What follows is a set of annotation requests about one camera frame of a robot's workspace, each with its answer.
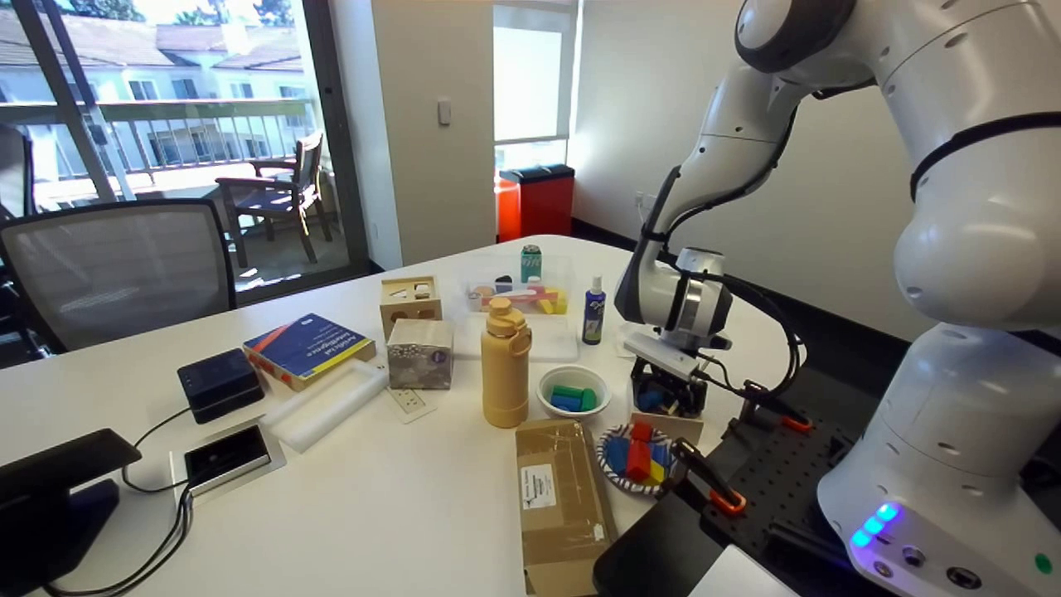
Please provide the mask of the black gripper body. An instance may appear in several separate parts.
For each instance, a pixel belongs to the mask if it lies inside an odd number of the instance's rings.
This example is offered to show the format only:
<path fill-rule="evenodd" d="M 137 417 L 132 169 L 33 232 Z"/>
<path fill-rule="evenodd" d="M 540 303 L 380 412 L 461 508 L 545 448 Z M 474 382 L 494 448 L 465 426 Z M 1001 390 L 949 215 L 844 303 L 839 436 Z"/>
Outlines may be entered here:
<path fill-rule="evenodd" d="M 613 293 L 625 322 L 656 325 L 671 339 L 712 339 L 727 330 L 731 296 L 723 281 L 723 255 L 684 248 L 664 255 L 658 241 L 643 241 Z"/>

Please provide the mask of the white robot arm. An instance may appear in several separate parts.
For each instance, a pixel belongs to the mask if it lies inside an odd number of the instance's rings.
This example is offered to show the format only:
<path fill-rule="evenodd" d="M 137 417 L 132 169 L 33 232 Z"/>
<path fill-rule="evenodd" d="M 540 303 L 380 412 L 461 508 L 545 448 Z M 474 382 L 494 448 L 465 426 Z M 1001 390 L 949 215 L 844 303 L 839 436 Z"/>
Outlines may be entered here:
<path fill-rule="evenodd" d="M 744 0 L 737 63 L 671 169 L 613 305 L 667 344 L 727 318 L 709 255 L 671 232 L 752 194 L 805 95 L 876 85 L 913 158 L 896 247 L 919 334 L 820 478 L 844 561 L 901 597 L 1061 597 L 1061 532 L 1021 467 L 1061 422 L 1061 42 L 1036 0 Z"/>

